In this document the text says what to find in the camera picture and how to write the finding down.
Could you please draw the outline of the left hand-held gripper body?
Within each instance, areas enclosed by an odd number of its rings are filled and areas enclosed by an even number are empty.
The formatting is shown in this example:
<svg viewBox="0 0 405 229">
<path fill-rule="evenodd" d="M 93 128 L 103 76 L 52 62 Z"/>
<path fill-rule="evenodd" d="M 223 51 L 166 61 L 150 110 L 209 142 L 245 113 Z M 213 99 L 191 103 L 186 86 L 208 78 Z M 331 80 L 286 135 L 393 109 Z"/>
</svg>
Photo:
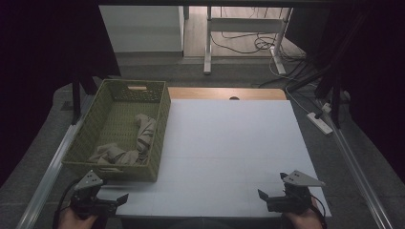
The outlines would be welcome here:
<svg viewBox="0 0 405 229">
<path fill-rule="evenodd" d="M 70 207 L 80 219 L 87 219 L 90 216 L 108 218 L 116 214 L 117 202 L 115 200 L 97 197 L 103 184 L 104 180 L 91 170 L 74 186 Z"/>
</svg>

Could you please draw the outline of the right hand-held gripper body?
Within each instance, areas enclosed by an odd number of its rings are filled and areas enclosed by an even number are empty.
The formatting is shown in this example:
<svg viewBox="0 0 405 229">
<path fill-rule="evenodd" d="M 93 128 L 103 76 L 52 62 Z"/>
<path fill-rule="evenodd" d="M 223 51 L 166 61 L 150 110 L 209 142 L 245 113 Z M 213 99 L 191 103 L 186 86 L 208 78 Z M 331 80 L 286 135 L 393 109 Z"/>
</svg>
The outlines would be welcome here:
<svg viewBox="0 0 405 229">
<path fill-rule="evenodd" d="M 322 187 L 325 183 L 298 170 L 282 179 L 283 197 L 269 197 L 266 207 L 269 212 L 303 214 L 312 205 L 309 187 Z"/>
</svg>

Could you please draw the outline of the beige pants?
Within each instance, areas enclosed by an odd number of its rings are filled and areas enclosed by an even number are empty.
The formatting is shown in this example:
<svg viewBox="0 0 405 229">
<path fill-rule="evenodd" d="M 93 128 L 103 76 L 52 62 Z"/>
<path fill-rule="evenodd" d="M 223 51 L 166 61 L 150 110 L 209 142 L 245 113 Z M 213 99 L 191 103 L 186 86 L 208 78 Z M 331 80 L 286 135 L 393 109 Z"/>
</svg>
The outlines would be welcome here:
<svg viewBox="0 0 405 229">
<path fill-rule="evenodd" d="M 120 149 L 116 143 L 101 145 L 88 158 L 88 162 L 129 166 L 143 164 L 149 154 L 157 121 L 146 114 L 138 114 L 135 121 L 139 131 L 134 150 Z"/>
</svg>

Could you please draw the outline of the green woven plastic basket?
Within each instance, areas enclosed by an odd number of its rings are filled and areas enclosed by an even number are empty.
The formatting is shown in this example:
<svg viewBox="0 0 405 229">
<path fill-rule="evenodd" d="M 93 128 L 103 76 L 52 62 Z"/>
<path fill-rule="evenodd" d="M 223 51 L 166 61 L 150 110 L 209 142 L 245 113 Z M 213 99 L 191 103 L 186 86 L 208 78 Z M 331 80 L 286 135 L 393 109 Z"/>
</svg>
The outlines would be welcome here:
<svg viewBox="0 0 405 229">
<path fill-rule="evenodd" d="M 170 95 L 163 81 L 104 80 L 62 164 L 79 177 L 94 171 L 104 179 L 155 182 L 170 106 Z M 133 166 L 92 162 L 90 157 L 102 145 L 115 143 L 125 152 L 136 148 L 137 115 L 156 120 L 146 159 Z"/>
</svg>

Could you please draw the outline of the person's right hand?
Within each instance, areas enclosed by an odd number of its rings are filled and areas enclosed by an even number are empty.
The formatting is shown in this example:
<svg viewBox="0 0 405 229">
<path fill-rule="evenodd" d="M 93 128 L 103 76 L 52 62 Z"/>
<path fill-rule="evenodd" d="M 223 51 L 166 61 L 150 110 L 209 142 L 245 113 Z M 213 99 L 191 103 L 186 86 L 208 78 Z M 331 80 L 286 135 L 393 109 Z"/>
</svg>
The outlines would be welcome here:
<svg viewBox="0 0 405 229">
<path fill-rule="evenodd" d="M 292 222 L 294 229 L 323 229 L 321 219 L 311 208 L 301 215 L 284 213 L 284 216 Z"/>
</svg>

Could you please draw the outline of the person's left hand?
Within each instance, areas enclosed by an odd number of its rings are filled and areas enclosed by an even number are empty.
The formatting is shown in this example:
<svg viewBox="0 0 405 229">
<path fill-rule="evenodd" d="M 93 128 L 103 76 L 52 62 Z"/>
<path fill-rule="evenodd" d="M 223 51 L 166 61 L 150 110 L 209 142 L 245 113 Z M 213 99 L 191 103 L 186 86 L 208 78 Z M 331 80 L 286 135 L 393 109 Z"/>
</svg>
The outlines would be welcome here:
<svg viewBox="0 0 405 229">
<path fill-rule="evenodd" d="M 58 221 L 57 229 L 91 229 L 97 216 L 81 219 L 71 208 L 65 209 Z"/>
</svg>

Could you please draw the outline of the white board table cover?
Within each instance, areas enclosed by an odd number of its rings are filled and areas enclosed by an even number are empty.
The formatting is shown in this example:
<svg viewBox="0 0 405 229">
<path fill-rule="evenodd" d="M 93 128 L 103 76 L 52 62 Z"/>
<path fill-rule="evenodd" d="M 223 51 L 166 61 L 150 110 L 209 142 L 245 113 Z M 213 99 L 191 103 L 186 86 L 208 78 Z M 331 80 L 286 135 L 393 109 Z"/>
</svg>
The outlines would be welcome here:
<svg viewBox="0 0 405 229">
<path fill-rule="evenodd" d="M 268 218 L 258 193 L 283 194 L 282 173 L 316 175 L 287 100 L 175 99 L 155 182 L 112 181 L 121 217 Z"/>
</svg>

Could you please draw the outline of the white power strip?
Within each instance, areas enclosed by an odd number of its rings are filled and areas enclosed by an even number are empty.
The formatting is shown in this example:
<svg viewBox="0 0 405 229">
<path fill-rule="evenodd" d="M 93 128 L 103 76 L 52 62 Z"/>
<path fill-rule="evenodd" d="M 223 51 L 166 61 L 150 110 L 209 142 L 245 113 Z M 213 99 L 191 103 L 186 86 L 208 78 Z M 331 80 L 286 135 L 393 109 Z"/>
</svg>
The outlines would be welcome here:
<svg viewBox="0 0 405 229">
<path fill-rule="evenodd" d="M 324 135 L 329 135 L 332 133 L 332 128 L 323 121 L 316 113 L 307 114 L 308 120 L 316 126 Z"/>
</svg>

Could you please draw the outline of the black metal stand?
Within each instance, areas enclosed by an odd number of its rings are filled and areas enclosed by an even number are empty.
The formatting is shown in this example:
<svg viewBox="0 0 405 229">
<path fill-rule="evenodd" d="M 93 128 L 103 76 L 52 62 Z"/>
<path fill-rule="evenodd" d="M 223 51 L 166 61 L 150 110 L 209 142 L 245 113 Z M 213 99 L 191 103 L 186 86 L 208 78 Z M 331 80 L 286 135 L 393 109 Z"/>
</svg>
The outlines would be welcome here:
<svg viewBox="0 0 405 229">
<path fill-rule="evenodd" d="M 339 106 L 341 90 L 341 72 L 332 64 L 329 64 L 321 74 L 322 79 L 315 89 L 316 98 L 325 98 L 331 93 L 331 112 L 330 117 L 336 128 L 340 128 L 339 123 Z"/>
<path fill-rule="evenodd" d="M 95 81 L 91 76 L 74 74 L 72 77 L 72 93 L 73 93 L 73 107 L 74 116 L 72 124 L 75 125 L 81 116 L 80 107 L 80 88 L 83 88 L 85 94 L 94 95 L 97 91 Z"/>
</svg>

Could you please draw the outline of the dark curtain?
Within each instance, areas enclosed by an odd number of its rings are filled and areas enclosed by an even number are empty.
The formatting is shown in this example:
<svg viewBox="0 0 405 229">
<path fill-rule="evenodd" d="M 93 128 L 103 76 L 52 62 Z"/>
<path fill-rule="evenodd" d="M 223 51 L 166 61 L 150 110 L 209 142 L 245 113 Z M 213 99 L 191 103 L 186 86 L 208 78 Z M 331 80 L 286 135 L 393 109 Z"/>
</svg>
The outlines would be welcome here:
<svg viewBox="0 0 405 229">
<path fill-rule="evenodd" d="M 31 146 L 59 88 L 119 75 L 99 0 L 0 0 L 0 186 Z"/>
<path fill-rule="evenodd" d="M 337 72 L 353 121 L 405 181 L 405 0 L 352 2 L 345 9 L 294 9 L 286 38 L 322 68 L 356 12 L 368 12 Z"/>
</svg>

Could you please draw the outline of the white cabinet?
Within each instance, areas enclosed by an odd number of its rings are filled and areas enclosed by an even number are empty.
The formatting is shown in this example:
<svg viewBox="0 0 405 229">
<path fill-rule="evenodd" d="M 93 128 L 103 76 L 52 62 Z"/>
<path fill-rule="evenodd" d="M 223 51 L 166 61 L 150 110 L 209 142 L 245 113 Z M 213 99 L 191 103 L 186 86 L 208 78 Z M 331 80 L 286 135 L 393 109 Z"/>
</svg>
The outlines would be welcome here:
<svg viewBox="0 0 405 229">
<path fill-rule="evenodd" d="M 183 7 L 100 6 L 115 52 L 182 52 Z"/>
</svg>

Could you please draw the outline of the aluminium rail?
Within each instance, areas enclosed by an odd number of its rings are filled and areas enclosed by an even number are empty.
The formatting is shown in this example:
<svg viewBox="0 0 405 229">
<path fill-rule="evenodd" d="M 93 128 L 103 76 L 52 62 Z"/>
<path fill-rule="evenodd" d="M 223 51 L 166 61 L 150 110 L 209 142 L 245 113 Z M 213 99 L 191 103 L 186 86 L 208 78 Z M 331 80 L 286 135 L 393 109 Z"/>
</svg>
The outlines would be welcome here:
<svg viewBox="0 0 405 229">
<path fill-rule="evenodd" d="M 33 229 L 61 171 L 62 158 L 66 154 L 78 128 L 82 125 L 83 116 L 87 113 L 93 99 L 92 95 L 84 96 L 84 100 L 80 104 L 81 114 L 78 116 L 76 124 L 71 124 L 67 129 L 15 229 Z"/>
<path fill-rule="evenodd" d="M 373 219 L 379 229 L 394 229 L 386 209 L 382 205 L 376 191 L 369 183 L 365 172 L 362 170 L 360 164 L 358 163 L 354 152 L 345 138 L 343 132 L 336 126 L 336 124 L 331 119 L 331 113 L 323 111 L 323 118 L 332 128 L 333 137 L 339 147 L 339 150 L 345 159 L 345 162 L 352 174 L 352 177 L 358 187 L 362 197 L 366 200 L 367 206 L 373 216 Z"/>
</svg>

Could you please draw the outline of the white desk frame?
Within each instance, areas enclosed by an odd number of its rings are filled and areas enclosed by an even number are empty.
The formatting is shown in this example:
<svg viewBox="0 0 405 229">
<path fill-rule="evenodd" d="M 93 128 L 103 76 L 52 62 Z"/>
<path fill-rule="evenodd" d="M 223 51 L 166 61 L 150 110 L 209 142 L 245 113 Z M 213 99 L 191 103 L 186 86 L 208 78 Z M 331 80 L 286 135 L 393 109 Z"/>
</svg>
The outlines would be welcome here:
<svg viewBox="0 0 405 229">
<path fill-rule="evenodd" d="M 217 18 L 212 16 L 212 8 L 208 7 L 206 18 L 206 41 L 203 61 L 203 73 L 211 74 L 211 35 L 212 32 L 265 32 L 275 33 L 275 43 L 270 47 L 270 53 L 278 74 L 286 75 L 281 62 L 280 50 L 285 37 L 292 8 L 287 8 L 281 19 L 247 19 L 247 18 Z"/>
</svg>

